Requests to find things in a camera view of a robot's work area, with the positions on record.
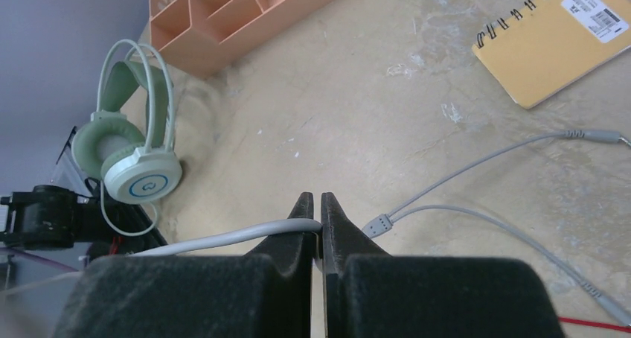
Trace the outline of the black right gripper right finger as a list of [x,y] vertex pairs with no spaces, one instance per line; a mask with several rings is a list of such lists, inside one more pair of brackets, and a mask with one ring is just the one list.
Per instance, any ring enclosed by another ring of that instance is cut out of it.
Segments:
[[562,337],[535,271],[513,258],[394,256],[321,196],[328,337]]

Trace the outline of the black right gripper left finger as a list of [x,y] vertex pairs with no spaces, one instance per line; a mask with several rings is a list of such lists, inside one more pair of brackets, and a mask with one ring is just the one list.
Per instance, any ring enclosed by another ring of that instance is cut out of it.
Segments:
[[90,264],[55,337],[308,337],[311,233],[241,256],[108,256]]

